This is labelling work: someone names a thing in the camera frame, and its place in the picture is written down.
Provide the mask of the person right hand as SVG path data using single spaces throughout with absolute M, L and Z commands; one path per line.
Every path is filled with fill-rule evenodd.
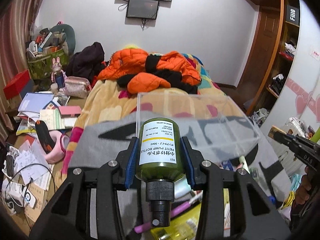
M 302 180 L 299 188 L 296 190 L 295 203 L 297 205 L 303 205 L 309 198 L 310 194 L 308 192 L 311 190 L 312 186 L 308 178 L 309 168 L 305 167 L 305 174 L 302 176 Z

